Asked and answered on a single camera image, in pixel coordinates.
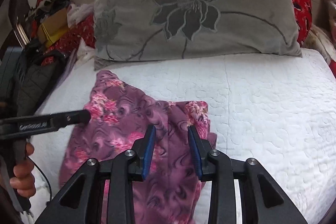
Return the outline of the person's left hand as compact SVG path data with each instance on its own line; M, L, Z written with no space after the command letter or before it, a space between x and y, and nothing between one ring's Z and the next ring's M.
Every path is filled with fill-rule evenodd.
M34 152L34 146L26 144L27 157L14 167L14 177L10 179L10 185L16 189L18 194L24 198L30 198L35 195L35 178L32 174L34 163L29 158Z

